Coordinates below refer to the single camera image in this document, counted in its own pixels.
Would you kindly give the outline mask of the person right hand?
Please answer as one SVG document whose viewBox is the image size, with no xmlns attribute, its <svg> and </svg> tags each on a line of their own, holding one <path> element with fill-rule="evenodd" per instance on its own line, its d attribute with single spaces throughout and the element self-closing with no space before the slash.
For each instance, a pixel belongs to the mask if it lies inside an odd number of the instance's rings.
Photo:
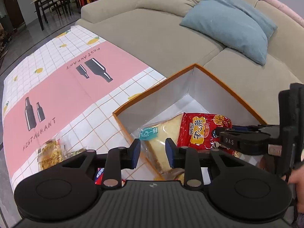
<svg viewBox="0 0 304 228">
<path fill-rule="evenodd" d="M 300 213 L 303 213 L 304 196 L 303 196 L 303 172 L 304 166 L 302 165 L 298 169 L 293 169 L 291 175 L 289 176 L 288 184 L 295 184 L 296 195 L 297 195 L 297 209 Z"/>
</svg>

